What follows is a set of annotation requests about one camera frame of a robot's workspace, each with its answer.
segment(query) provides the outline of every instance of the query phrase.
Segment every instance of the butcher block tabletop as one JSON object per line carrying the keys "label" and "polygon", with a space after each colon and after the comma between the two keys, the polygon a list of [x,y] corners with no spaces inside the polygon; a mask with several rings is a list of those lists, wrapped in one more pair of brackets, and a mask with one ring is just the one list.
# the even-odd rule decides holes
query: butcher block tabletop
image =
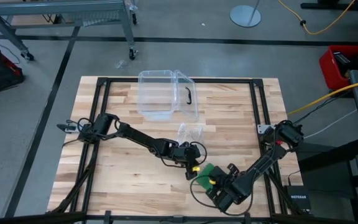
{"label": "butcher block tabletop", "polygon": [[[70,119],[77,121],[82,117],[89,117],[97,79],[98,77],[81,78]],[[264,78],[263,81],[270,120],[272,124],[276,124],[287,118],[280,85],[276,78]],[[122,122],[153,138],[177,140],[181,121],[147,121],[137,112],[137,86],[133,82],[111,83],[106,112],[118,115]],[[203,128],[202,141],[207,148],[208,157],[201,168],[212,163],[227,171],[227,165],[233,163],[240,170],[248,169],[260,157],[249,85],[197,83],[196,89],[199,119],[196,123],[186,125],[188,129]],[[263,110],[257,87],[255,92],[263,124]],[[96,115],[100,111],[103,93],[104,87],[101,89]],[[67,134],[65,142],[76,137],[77,134]],[[79,141],[63,147],[48,210],[56,208],[74,186],[82,148],[83,143]],[[289,174],[299,170],[295,153],[287,154],[278,164],[283,184],[287,183]],[[302,185],[299,172],[291,175],[291,183]],[[215,208],[198,204],[190,194],[189,184],[184,169],[165,166],[140,145],[122,138],[101,141],[88,215],[104,215],[106,210],[111,210],[114,215],[226,216]],[[82,207],[84,186],[80,191],[77,210]],[[275,209],[280,212],[278,193],[274,186],[272,188]],[[194,185],[193,190],[200,201],[212,205],[201,186]],[[254,184],[254,201],[250,210],[252,217],[270,216],[266,195],[264,178],[260,177]],[[240,205],[233,204],[227,212],[241,213],[249,202],[250,197]]]}

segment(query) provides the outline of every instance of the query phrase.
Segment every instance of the caster wheel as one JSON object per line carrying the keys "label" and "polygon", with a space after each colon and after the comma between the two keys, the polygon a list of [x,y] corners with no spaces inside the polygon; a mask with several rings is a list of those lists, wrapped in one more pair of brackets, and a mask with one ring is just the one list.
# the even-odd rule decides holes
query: caster wheel
{"label": "caster wheel", "polygon": [[136,54],[137,54],[137,50],[130,49],[130,50],[129,50],[129,59],[135,60]]}
{"label": "caster wheel", "polygon": [[21,53],[20,55],[28,61],[34,61],[34,56],[28,52],[25,54]]}
{"label": "caster wheel", "polygon": [[132,14],[132,23],[134,24],[134,25],[137,25],[137,19],[136,19],[136,14]]}

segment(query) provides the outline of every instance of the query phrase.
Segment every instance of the yellow cable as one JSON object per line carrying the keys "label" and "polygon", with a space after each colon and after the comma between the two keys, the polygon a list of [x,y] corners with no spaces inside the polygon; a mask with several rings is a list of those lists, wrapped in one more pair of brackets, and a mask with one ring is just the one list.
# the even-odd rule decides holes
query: yellow cable
{"label": "yellow cable", "polygon": [[339,93],[339,92],[344,91],[344,90],[348,90],[348,89],[353,88],[353,87],[356,87],[356,86],[358,86],[358,83],[353,84],[353,85],[348,85],[348,86],[346,86],[346,87],[344,87],[344,88],[340,88],[340,89],[338,89],[338,90],[336,90],[336,91],[333,91],[333,92],[330,93],[330,94],[327,94],[327,95],[325,95],[325,96],[323,96],[323,97],[321,97],[321,98],[319,98],[319,99],[317,99],[317,100],[314,100],[313,102],[309,103],[309,104],[306,105],[306,106],[302,106],[301,108],[299,108],[299,109],[297,109],[297,110],[295,110],[295,111],[292,111],[291,113],[288,113],[288,115],[297,113],[297,112],[299,112],[299,111],[301,111],[301,110],[303,110],[303,109],[305,109],[305,108],[308,108],[309,106],[315,105],[316,103],[320,102],[321,100],[324,100],[324,99],[326,99],[326,98],[328,98],[328,97],[330,97],[330,96],[332,96],[332,95],[335,95],[336,93]]}
{"label": "yellow cable", "polygon": [[[288,6],[286,6],[281,0],[278,0],[279,3],[284,6],[284,8],[288,9],[290,12],[292,12],[292,14],[296,15],[296,17],[300,20],[300,21],[303,21],[303,19],[292,9],[290,9]],[[353,5],[353,3],[355,2],[356,0],[352,0],[352,2],[349,3],[349,5],[346,7],[346,9],[342,12],[342,14],[340,16],[338,16],[338,18],[336,18],[336,20],[334,20],[334,22],[332,22],[330,25],[328,25],[327,27],[325,27],[324,29],[318,31],[318,32],[310,32],[308,30],[308,28],[306,27],[306,24],[303,24],[303,28],[305,28],[305,31],[310,34],[310,35],[317,35],[317,34],[320,34],[326,30],[328,30],[331,26],[333,26],[338,20],[341,19],[342,16],[345,15],[345,13],[350,9],[350,7]]]}

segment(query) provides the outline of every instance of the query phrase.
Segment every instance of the gray floor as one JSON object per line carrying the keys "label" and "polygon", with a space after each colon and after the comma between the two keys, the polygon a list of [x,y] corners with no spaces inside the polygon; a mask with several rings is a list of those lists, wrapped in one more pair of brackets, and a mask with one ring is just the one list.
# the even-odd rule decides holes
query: gray floor
{"label": "gray floor", "polygon": [[[285,2],[308,21],[311,30],[323,28],[341,13],[301,10],[299,3],[304,1]],[[259,7],[262,22],[257,27],[241,28],[230,21],[229,11],[233,6],[254,3],[240,0],[140,1],[140,23],[133,30],[136,37],[358,41],[356,12],[349,12],[332,29],[314,36],[305,34],[298,20],[276,1],[262,1]],[[72,28],[17,31],[25,35],[70,35],[71,32]],[[81,28],[79,35],[120,36],[122,31],[119,26],[87,27]],[[1,40],[1,43],[19,54],[8,41]],[[25,44],[37,60],[21,60],[20,67],[26,81],[17,88],[0,92],[0,216],[67,46],[64,41],[31,40]],[[137,46],[139,56],[130,62],[126,43],[75,43],[17,215],[43,213],[46,209],[65,137],[56,124],[70,117],[76,89],[83,75],[133,76],[143,70],[179,69],[191,77],[275,77],[280,80],[287,111],[297,109],[328,91],[318,63],[326,47],[176,43],[137,43]],[[9,52],[2,51],[15,60]],[[120,60],[127,61],[128,65],[115,68],[114,64]],[[306,119],[303,130],[306,135],[319,131],[355,107],[353,100],[337,100]],[[290,119],[297,119],[305,113]],[[348,131],[338,135],[343,129]],[[324,133],[309,138],[308,142],[338,146],[357,138],[358,117],[354,114]],[[324,178],[312,181],[324,182]],[[312,206],[319,217],[352,218],[349,202],[343,198],[312,192]]]}

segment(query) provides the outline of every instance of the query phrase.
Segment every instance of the black metal frame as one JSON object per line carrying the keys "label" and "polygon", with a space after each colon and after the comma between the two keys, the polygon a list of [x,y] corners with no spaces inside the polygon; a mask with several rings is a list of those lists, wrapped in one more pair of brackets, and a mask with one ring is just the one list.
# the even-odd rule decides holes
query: black metal frame
{"label": "black metal frame", "polygon": [[[270,124],[269,111],[267,108],[267,102],[264,92],[264,84],[262,79],[220,79],[220,78],[194,78],[196,83],[244,83],[249,84],[250,86],[250,95],[252,101],[252,107],[254,109],[254,118],[255,118],[255,129],[257,131],[257,125],[260,124],[260,116],[258,110],[258,103],[256,98],[255,86],[259,88],[260,99],[262,104],[262,110],[264,112],[264,120],[266,124]],[[108,103],[108,95],[113,82],[136,82],[137,78],[98,78],[96,83],[96,89],[93,97],[91,113],[89,118],[91,120],[95,119],[96,109],[98,106],[99,95],[101,88],[105,85],[103,100],[101,104],[101,111],[103,113],[106,111]],[[86,155],[88,154],[89,144],[84,143],[83,152],[80,159],[80,164],[78,167],[77,180],[79,181],[85,170],[86,164]],[[261,153],[265,152],[265,146],[259,144]],[[96,160],[99,150],[99,142],[96,142],[93,146],[92,160]],[[71,202],[70,212],[64,212],[64,210],[59,212],[47,212],[43,215],[30,215],[23,217],[5,217],[0,218],[0,224],[7,223],[21,223],[21,224],[49,224],[49,223],[73,223],[82,221],[83,224],[87,220],[104,220],[104,224],[112,224],[114,220],[123,221],[123,220],[132,220],[132,221],[166,221],[173,223],[185,223],[185,222],[241,222],[243,224],[249,224],[252,222],[261,222],[261,223],[348,223],[353,224],[356,222],[345,221],[345,220],[334,220],[327,218],[315,218],[304,215],[287,215],[287,208],[284,202],[284,199],[279,194],[280,209],[281,214],[275,213],[274,201],[272,197],[272,188],[270,185],[270,180],[278,187],[278,191],[283,191],[281,185],[280,171],[278,169],[278,164],[275,163],[273,166],[273,172],[267,172],[264,174],[264,181],[267,193],[269,217],[262,218],[252,218],[250,216],[244,217],[186,217],[186,216],[147,216],[147,215],[112,215],[110,210],[106,210],[104,215],[87,215],[88,205],[91,196],[91,188],[93,182],[94,169],[91,169],[91,173],[88,176],[87,185],[85,188],[84,202],[80,212],[76,212],[76,206],[78,203],[78,193],[73,197]]]}
{"label": "black metal frame", "polygon": [[[255,86],[257,86],[259,88],[262,109],[264,112],[265,124],[270,124],[269,111],[267,108],[264,83],[263,83],[262,79],[194,78],[193,80],[196,83],[244,83],[244,84],[249,84],[252,107],[254,109],[254,118],[255,118],[255,123],[256,123],[255,130],[256,131],[257,131],[257,125],[260,124],[260,116],[259,116],[259,110],[258,110],[258,104],[257,104],[257,98],[256,98],[256,92],[255,92]],[[92,107],[91,107],[91,114],[89,116],[90,120],[93,121],[95,119],[96,109],[98,106],[98,99],[99,99],[99,95],[100,95],[101,88],[103,85],[105,85],[105,89],[104,89],[100,113],[106,112],[109,90],[111,88],[111,83],[114,83],[114,82],[137,82],[137,78],[98,78],[98,81],[96,83],[94,98],[93,98],[93,102],[92,102]],[[261,144],[259,144],[259,147],[260,147],[260,153],[263,154],[265,152],[265,147]],[[86,155],[88,153],[88,150],[89,150],[89,144],[84,143],[83,152],[82,152],[80,164],[78,167],[76,181],[78,181],[78,179],[80,178],[81,174],[84,171],[85,164],[86,164]],[[98,150],[99,150],[99,142],[97,142],[93,146],[93,153],[96,153],[96,156],[97,156]],[[274,175],[276,176],[276,178],[278,180],[280,180],[280,184],[281,184],[280,171],[279,171],[277,163],[274,165],[273,170],[274,170]],[[88,177],[86,188],[85,188],[84,202],[82,204],[82,209],[81,209],[81,211],[85,212],[85,213],[88,210],[88,204],[89,204],[91,188],[92,188],[92,181],[93,181],[93,172]],[[251,218],[251,221],[253,221],[253,222],[270,222],[272,214],[275,213],[272,186],[270,184],[270,179],[269,179],[268,174],[264,174],[264,181],[265,181],[265,186],[266,186],[266,194],[267,194],[268,209],[269,209],[270,217]],[[75,195],[75,198],[73,199],[73,202],[71,203],[70,212],[76,211],[78,196],[79,196],[79,194]],[[281,209],[282,213],[287,214],[287,207],[286,207],[285,202],[282,199],[281,195],[279,195],[279,202],[280,202],[280,209]],[[240,221],[240,222],[244,222],[244,217],[169,217],[169,216],[117,216],[117,215],[110,215],[110,217],[111,217],[111,220],[143,220],[143,221],[146,221],[146,220],[161,221],[161,220],[163,220],[163,221],[171,221],[171,222],[190,222],[190,221],[211,221],[211,222]],[[88,220],[103,220],[104,218],[105,218],[104,215],[87,216]]]}

